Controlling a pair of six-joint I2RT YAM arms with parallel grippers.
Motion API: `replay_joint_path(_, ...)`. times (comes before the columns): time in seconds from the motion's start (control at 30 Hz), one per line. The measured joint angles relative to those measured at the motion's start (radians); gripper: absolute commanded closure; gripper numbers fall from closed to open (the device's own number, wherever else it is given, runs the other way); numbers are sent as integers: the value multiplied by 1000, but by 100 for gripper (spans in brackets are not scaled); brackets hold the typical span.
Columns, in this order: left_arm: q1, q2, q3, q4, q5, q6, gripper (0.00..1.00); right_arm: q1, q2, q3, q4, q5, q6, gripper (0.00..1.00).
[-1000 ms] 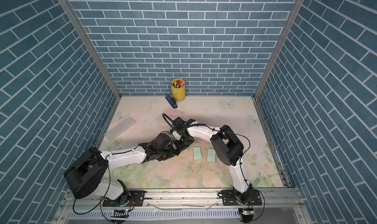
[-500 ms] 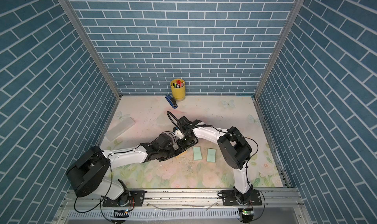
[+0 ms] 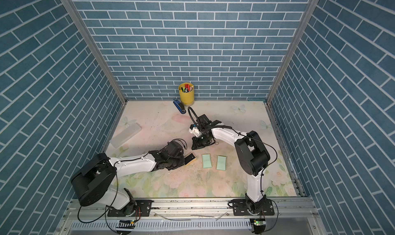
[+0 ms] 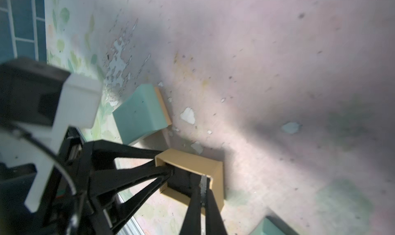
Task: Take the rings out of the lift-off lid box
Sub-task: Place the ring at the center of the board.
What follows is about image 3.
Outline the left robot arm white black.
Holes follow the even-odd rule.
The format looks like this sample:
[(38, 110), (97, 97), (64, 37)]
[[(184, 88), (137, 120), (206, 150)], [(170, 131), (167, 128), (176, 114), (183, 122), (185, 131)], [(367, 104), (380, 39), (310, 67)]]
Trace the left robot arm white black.
[(105, 153), (95, 155), (71, 177), (80, 206), (101, 203), (122, 212), (131, 212), (136, 206), (131, 192), (119, 187), (112, 188), (112, 182), (135, 173), (162, 169), (171, 171), (182, 167), (185, 165), (186, 149), (185, 140), (173, 139), (162, 149), (149, 151), (142, 156), (115, 158)]

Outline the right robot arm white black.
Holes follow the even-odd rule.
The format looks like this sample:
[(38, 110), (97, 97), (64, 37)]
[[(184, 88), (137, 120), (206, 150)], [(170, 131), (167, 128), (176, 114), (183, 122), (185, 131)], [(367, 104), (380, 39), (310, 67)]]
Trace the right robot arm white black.
[(211, 121), (206, 115), (197, 116), (192, 107), (188, 114), (193, 122), (189, 132), (193, 134), (192, 149), (200, 150), (221, 140), (236, 150), (239, 164), (247, 174), (246, 206), (250, 213), (262, 211), (266, 195), (262, 187), (263, 172), (270, 165), (271, 156), (257, 132), (244, 133), (221, 121)]

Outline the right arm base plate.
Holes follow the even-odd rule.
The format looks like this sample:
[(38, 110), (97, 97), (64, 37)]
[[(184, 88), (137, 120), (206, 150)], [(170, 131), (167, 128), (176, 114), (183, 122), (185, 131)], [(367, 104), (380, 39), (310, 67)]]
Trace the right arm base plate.
[(234, 216), (275, 215), (272, 201), (269, 199), (261, 199), (257, 203), (254, 203), (250, 199), (233, 199), (228, 202), (228, 207), (233, 210)]

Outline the tan box base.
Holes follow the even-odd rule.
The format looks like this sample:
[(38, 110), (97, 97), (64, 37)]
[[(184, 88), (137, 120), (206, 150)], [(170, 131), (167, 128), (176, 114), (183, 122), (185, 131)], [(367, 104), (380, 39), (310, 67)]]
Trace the tan box base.
[(194, 160), (196, 160), (196, 156), (194, 155), (194, 153), (190, 153), (186, 157), (184, 157), (184, 160), (185, 160), (185, 165), (188, 165), (192, 163)]

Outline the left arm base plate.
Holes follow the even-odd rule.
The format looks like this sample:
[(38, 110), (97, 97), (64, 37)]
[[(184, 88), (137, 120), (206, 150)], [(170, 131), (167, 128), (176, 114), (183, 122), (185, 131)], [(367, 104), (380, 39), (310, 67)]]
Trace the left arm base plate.
[(134, 204), (127, 204), (121, 210), (110, 208), (109, 217), (147, 217), (151, 212), (152, 200), (136, 200)]

